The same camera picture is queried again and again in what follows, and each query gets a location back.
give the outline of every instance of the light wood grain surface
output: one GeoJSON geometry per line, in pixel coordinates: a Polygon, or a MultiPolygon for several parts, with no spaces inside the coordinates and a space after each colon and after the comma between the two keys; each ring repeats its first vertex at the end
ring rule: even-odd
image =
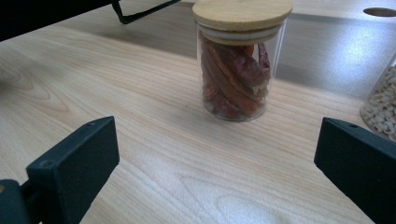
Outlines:
{"type": "Polygon", "coordinates": [[[313,159],[323,117],[364,127],[395,35],[394,19],[291,15],[268,111],[243,123],[202,106],[191,4],[129,25],[102,7],[3,41],[0,179],[23,183],[31,161],[112,115],[120,165],[82,223],[373,223],[313,159]]]}

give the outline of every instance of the wooden lid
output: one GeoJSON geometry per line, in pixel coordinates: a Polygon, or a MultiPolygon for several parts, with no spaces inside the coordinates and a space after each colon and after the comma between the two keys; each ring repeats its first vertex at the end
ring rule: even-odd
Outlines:
{"type": "Polygon", "coordinates": [[[200,0],[195,20],[225,31],[248,31],[280,25],[292,10],[290,0],[200,0]]]}

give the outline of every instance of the wood grain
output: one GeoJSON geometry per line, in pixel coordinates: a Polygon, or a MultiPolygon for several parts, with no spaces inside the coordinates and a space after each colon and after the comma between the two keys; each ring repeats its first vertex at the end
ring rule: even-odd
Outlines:
{"type": "MultiPolygon", "coordinates": [[[[132,14],[159,2],[121,6],[132,14]]],[[[244,123],[214,119],[202,106],[190,4],[129,25],[102,7],[4,41],[0,178],[23,183],[32,160],[80,125],[112,115],[120,165],[81,223],[373,223],[313,163],[324,116],[364,126],[364,97],[318,78],[330,65],[315,66],[327,47],[344,43],[322,33],[339,22],[290,18],[268,111],[244,123]],[[324,28],[299,32],[307,21],[324,28]]],[[[356,81],[352,90],[370,86],[394,53],[386,40],[370,41],[385,53],[362,58],[367,79],[332,73],[356,81]]]]}
{"type": "Polygon", "coordinates": [[[278,26],[291,10],[289,0],[202,0],[192,7],[194,18],[205,26],[244,32],[278,26]]]}

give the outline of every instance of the glass jar of beans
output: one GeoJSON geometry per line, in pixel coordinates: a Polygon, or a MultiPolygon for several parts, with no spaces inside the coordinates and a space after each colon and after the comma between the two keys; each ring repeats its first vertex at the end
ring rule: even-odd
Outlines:
{"type": "Polygon", "coordinates": [[[396,53],[361,107],[369,128],[396,142],[396,53]]]}

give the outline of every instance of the black cable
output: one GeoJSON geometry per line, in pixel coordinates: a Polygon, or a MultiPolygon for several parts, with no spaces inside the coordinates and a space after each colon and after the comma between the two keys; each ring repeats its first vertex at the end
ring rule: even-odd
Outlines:
{"type": "Polygon", "coordinates": [[[165,8],[165,7],[169,7],[169,6],[173,5],[174,3],[180,2],[180,0],[172,0],[172,1],[162,3],[162,4],[160,4],[156,7],[153,7],[149,10],[146,10],[143,12],[138,12],[138,13],[135,13],[134,15],[130,15],[130,16],[124,16],[124,15],[122,15],[122,10],[121,10],[119,1],[120,0],[112,0],[111,5],[113,6],[114,10],[116,11],[117,15],[119,16],[120,22],[122,24],[128,24],[133,21],[137,21],[139,19],[142,19],[143,17],[146,17],[147,15],[149,15],[151,13],[154,13],[158,10],[165,8]]]}

